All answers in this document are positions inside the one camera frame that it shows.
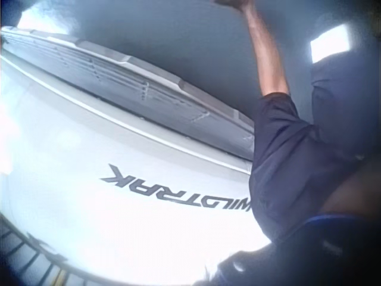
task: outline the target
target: white surface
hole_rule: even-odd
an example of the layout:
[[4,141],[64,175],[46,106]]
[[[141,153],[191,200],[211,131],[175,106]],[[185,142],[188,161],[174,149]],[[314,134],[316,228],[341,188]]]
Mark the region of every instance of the white surface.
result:
[[100,180],[113,177],[113,164],[147,186],[245,198],[247,173],[142,136],[119,124],[137,118],[63,83],[52,92],[4,61],[1,76],[3,104],[20,128],[13,171],[1,175],[1,212],[68,264],[116,281],[191,284],[205,265],[268,243],[251,212],[161,201]]

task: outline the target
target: gray ceiling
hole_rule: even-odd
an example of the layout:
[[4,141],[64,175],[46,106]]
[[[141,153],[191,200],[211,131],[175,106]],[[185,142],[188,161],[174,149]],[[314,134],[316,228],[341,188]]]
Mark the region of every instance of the gray ceiling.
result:
[[[256,0],[279,44],[298,111],[307,120],[310,41],[327,28],[322,19],[338,19],[337,23],[352,18],[353,0],[342,2],[345,5],[330,0]],[[31,9],[34,19],[23,22],[30,28],[53,32],[59,27],[134,55],[247,116],[253,113],[260,96],[255,59],[245,22],[230,8],[212,0],[41,0]]]

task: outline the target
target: person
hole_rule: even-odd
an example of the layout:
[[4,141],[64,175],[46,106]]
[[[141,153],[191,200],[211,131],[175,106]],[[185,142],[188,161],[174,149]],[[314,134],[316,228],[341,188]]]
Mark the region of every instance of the person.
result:
[[216,3],[242,13],[257,59],[263,96],[249,189],[254,217],[272,243],[230,257],[208,285],[337,285],[360,277],[354,265],[381,248],[379,72],[361,75],[348,62],[361,69],[374,58],[350,51],[313,66],[311,125],[298,116],[253,1]]

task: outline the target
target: dark fabric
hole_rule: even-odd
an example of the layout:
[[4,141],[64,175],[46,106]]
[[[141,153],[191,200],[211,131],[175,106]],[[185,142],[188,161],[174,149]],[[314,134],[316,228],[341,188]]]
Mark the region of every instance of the dark fabric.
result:
[[380,242],[379,223],[315,217],[279,244],[228,258],[211,285],[381,285]]
[[366,157],[380,146],[379,63],[377,45],[332,55],[312,67],[314,124],[322,140],[355,156]]
[[261,98],[254,122],[252,211],[274,241],[315,216],[359,161],[323,142],[318,128],[299,118],[286,94]]

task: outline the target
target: bright light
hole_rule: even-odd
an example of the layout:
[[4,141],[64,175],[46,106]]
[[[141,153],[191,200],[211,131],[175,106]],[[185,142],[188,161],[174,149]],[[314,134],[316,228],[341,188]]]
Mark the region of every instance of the bright light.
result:
[[20,29],[35,29],[46,33],[68,34],[69,29],[65,24],[68,19],[59,19],[45,3],[37,3],[23,12],[17,27]]
[[312,62],[317,63],[329,55],[347,52],[350,49],[348,28],[346,24],[343,24],[311,42]]

